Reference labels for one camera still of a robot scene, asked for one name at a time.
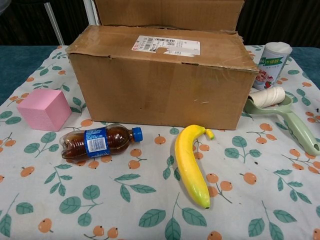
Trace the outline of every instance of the banana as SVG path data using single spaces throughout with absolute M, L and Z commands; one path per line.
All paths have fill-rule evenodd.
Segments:
M 175 140 L 174 151 L 178 169 L 191 198 L 200 206 L 210 207 L 210 196 L 207 184 L 196 162 L 193 143 L 196 138 L 206 133 L 212 140 L 215 136 L 209 129 L 203 126 L 187 126 Z

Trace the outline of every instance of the blue bottle cap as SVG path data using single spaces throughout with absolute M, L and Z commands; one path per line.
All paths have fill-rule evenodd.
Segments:
M 132 133 L 135 142 L 141 142 L 143 140 L 142 131 L 140 127 L 132 128 Z

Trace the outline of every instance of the pink foam block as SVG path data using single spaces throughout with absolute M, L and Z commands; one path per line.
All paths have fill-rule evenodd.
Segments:
M 57 132 L 71 114 L 60 90 L 36 89 L 17 107 L 32 129 Z

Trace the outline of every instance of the brown cardboard box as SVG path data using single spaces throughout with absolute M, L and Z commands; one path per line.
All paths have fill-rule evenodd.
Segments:
M 236 29 L 244 0 L 95 0 L 101 25 Z
M 200 51 L 132 50 L 139 36 Z M 89 26 L 67 53 L 94 121 L 234 130 L 258 73 L 236 33 Z

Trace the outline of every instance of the green label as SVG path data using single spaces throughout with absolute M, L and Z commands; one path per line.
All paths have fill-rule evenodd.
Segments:
M 278 65 L 278 64 L 282 64 L 283 62 L 281 61 L 281 59 L 283 59 L 284 57 L 276 57 L 276 58 L 266 58 L 266 57 L 262 57 L 260 59 L 259 65 L 263 65 L 263 66 L 272 66 L 272 65 Z

